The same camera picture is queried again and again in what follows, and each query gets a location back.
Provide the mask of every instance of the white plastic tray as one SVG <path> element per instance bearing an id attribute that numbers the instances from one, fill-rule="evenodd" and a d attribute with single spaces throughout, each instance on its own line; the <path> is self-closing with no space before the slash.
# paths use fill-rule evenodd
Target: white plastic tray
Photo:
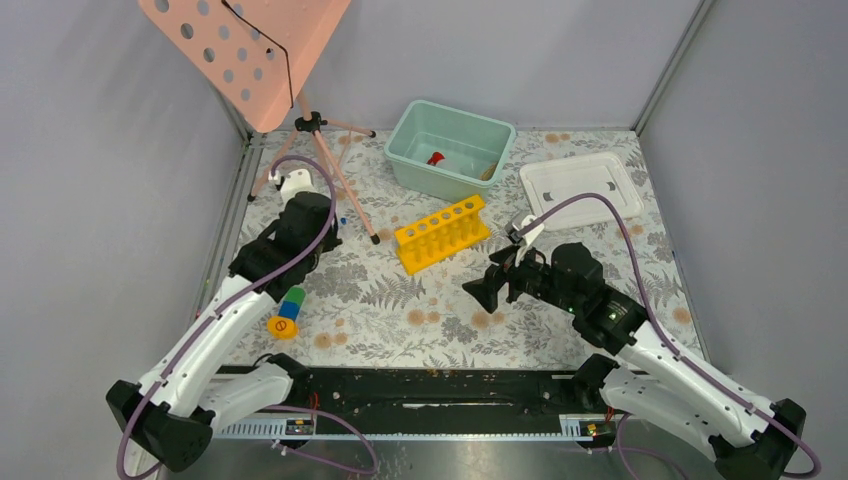
<path id="1" fill-rule="evenodd" d="M 608 198 L 622 218 L 638 216 L 645 208 L 621 158 L 613 152 L 527 164 L 521 167 L 519 176 L 536 216 L 587 192 Z M 611 220 L 614 217 L 603 203 L 587 199 L 560 210 L 545 222 L 545 229 L 563 230 Z"/>

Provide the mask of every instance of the plastic container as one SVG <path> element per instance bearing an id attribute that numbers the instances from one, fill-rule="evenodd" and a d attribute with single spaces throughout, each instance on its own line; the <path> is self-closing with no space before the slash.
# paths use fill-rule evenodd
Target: plastic container
<path id="1" fill-rule="evenodd" d="M 485 196 L 498 182 L 514 140 L 515 128 L 506 122 L 416 100 L 384 151 L 402 187 L 456 203 Z M 427 165 L 435 152 L 445 159 Z M 482 180 L 492 166 L 494 173 Z"/>
<path id="2" fill-rule="evenodd" d="M 621 218 L 632 218 L 645 208 L 621 157 L 613 152 L 528 163 L 518 171 L 533 215 L 539 216 L 563 200 L 581 193 L 603 195 L 615 206 Z M 597 200 L 581 200 L 552 215 L 545 230 L 564 230 L 615 220 L 612 212 Z"/>

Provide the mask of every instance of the red object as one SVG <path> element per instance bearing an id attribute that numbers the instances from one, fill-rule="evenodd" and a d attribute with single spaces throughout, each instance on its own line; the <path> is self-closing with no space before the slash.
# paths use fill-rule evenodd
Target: red object
<path id="1" fill-rule="evenodd" d="M 445 156 L 439 152 L 433 152 L 433 156 L 430 157 L 430 160 L 427 160 L 427 165 L 436 166 L 437 163 L 441 162 L 445 159 Z"/>

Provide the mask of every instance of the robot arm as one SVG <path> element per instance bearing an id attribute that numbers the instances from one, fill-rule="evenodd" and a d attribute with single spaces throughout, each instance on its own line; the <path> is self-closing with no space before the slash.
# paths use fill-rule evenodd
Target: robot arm
<path id="1" fill-rule="evenodd" d="M 341 244 L 338 225 L 333 225 L 318 246 L 284 275 L 232 301 L 305 251 L 330 215 L 330 199 L 311 188 L 307 170 L 291 172 L 285 182 L 282 178 L 273 180 L 282 184 L 285 202 L 279 218 L 239 250 L 229 266 L 230 275 L 212 302 L 171 351 L 138 383 L 119 380 L 106 395 L 115 419 L 126 430 L 143 393 L 158 384 L 130 438 L 172 471 L 182 471 L 194 463 L 215 432 L 261 408 L 281 403 L 292 389 L 294 374 L 285 368 L 287 365 L 275 362 L 208 389 L 226 354 L 244 333 L 271 311 L 289 288 L 304 281 L 323 252 Z M 181 358 L 171 367 L 176 357 Z"/>
<path id="2" fill-rule="evenodd" d="M 509 286 L 507 302 L 526 293 L 572 313 L 581 337 L 608 354 L 593 355 L 575 376 L 586 387 L 587 406 L 603 402 L 656 424 L 714 461 L 729 480 L 779 478 L 795 443 L 696 374 L 689 363 L 796 435 L 803 428 L 804 410 L 788 399 L 772 403 L 739 385 L 659 325 L 674 343 L 677 353 L 673 353 L 649 322 L 645 308 L 605 283 L 603 266 L 582 244 L 560 245 L 550 264 L 540 261 L 541 254 L 530 244 L 542 225 L 524 237 L 516 234 L 532 219 L 513 219 L 507 234 L 514 245 L 493 253 L 490 259 L 495 264 L 484 278 L 463 288 L 489 313 L 497 309 L 498 291 L 504 285 Z M 653 380 L 633 375 L 628 368 L 643 370 Z"/>

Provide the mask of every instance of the yellow bottle cap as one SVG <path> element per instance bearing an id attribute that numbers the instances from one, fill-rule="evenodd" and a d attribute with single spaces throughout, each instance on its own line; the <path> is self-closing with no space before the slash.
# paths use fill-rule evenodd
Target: yellow bottle cap
<path id="1" fill-rule="evenodd" d="M 291 340 L 297 336 L 297 324 L 289 318 L 275 315 L 268 319 L 268 331 L 281 340 Z"/>

